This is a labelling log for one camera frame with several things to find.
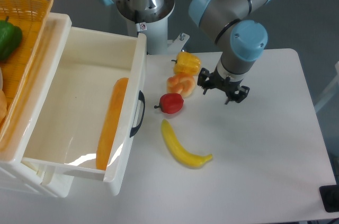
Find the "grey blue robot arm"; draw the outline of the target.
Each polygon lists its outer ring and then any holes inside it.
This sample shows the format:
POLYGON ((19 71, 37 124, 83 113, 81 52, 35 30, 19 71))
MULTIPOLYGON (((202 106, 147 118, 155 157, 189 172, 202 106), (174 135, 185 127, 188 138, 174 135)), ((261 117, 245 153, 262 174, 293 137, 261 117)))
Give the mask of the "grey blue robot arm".
POLYGON ((263 25, 246 19, 271 0, 192 0, 189 16, 221 50, 213 72, 202 68, 197 85, 204 91, 219 89, 227 102, 240 103, 249 87, 241 85, 245 75, 262 55, 268 41, 263 25))

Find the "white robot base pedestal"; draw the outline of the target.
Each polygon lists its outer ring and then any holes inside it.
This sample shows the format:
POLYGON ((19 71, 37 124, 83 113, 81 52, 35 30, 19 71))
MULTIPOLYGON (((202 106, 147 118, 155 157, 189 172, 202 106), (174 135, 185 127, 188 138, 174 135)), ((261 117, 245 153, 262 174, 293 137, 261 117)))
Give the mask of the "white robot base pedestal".
POLYGON ((99 0, 105 6, 116 5, 124 18, 128 35, 142 33, 147 38, 150 55, 174 54, 183 50, 190 36, 180 33, 169 40, 168 18, 174 11, 175 0, 99 0))

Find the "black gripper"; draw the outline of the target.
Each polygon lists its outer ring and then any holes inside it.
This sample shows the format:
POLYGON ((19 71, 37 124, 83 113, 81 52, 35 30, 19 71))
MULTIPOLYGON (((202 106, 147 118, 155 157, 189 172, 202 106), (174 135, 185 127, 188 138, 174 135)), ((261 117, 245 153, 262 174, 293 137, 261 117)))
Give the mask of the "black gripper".
POLYGON ((225 104, 229 102, 240 103, 247 98, 250 88, 240 86, 242 80, 233 81, 231 77, 222 78, 217 71, 212 74, 206 69, 201 68, 197 85, 203 89, 203 95, 209 89, 218 89, 224 92, 227 96, 225 104))

